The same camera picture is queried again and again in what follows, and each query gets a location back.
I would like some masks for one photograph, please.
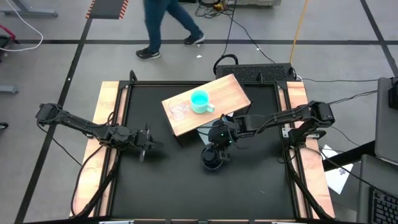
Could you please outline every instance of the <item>black tabletop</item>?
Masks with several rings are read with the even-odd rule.
[[[196,86],[134,86],[127,112],[129,128],[148,122],[155,140],[165,144],[138,160],[139,152],[121,154],[111,214],[145,219],[291,219],[294,206],[282,154],[280,129],[259,134],[246,150],[230,147],[231,162],[208,172],[200,161],[205,145],[194,130],[172,136],[161,101]],[[254,101],[250,114],[278,111],[273,86],[245,87]],[[241,139],[238,144],[249,144]]]

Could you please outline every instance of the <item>gray floor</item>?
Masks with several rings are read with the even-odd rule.
[[[80,38],[86,22],[90,0],[35,0],[32,7],[56,9],[56,19],[27,18],[45,39]],[[283,0],[273,9],[237,9],[235,19],[253,39],[292,40],[304,0]],[[386,40],[398,40],[396,0],[367,0],[371,12]],[[196,5],[185,4],[193,15]],[[94,20],[88,39],[147,40],[142,1],[130,1],[123,20]],[[194,18],[208,39],[225,39],[229,18]],[[19,39],[38,36],[15,17],[0,14],[0,24],[13,30]],[[169,15],[162,24],[163,39],[182,39],[185,31]],[[231,39],[248,39],[244,31],[233,26]],[[357,0],[310,1],[300,31],[300,40],[377,40],[369,20]],[[40,103],[57,102],[77,45],[44,44],[37,50],[11,53],[0,64],[0,83],[16,84],[18,95],[0,95],[0,120],[10,124],[0,132],[0,217],[12,223],[43,144],[45,134],[37,129],[34,116]],[[102,81],[126,80],[133,69],[140,80],[213,80],[211,68],[222,54],[224,45],[208,44],[186,48],[180,44],[162,46],[162,57],[139,61],[134,52],[145,45],[85,45],[64,108],[92,119]],[[291,45],[260,45],[277,63],[289,61]],[[398,46],[389,46],[398,58]],[[268,63],[256,47],[249,44],[229,45],[229,53],[239,62]],[[391,77],[393,73],[379,45],[298,45],[293,61],[297,73],[317,80],[370,79]],[[333,101],[377,88],[376,83],[305,82],[309,99]],[[376,95],[365,96],[333,106],[335,126],[354,142],[363,144],[374,139]],[[354,147],[339,132],[328,129],[320,141],[334,149]],[[83,159],[85,137],[58,127],[57,139],[78,160]],[[67,218],[78,166],[54,143],[51,145],[37,188],[25,218],[26,222]],[[342,220],[355,218],[355,211],[334,204]]]

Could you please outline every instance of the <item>person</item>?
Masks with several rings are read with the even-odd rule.
[[[160,57],[160,25],[165,12],[178,20],[181,25],[191,32],[190,36],[184,39],[186,46],[203,42],[205,35],[195,24],[192,17],[183,9],[178,0],[144,0],[145,25],[149,35],[149,46],[138,50],[136,55],[141,60],[149,60]]]

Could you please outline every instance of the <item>blue jeans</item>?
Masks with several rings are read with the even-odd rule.
[[[178,0],[144,0],[145,25],[149,35],[149,50],[158,52],[161,44],[160,25],[165,11],[178,20],[194,39],[199,39],[203,33],[189,14],[180,6]]]

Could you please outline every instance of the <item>teal mug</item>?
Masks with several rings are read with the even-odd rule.
[[[214,105],[210,103],[209,94],[205,90],[196,90],[191,95],[191,107],[195,113],[213,112]]]

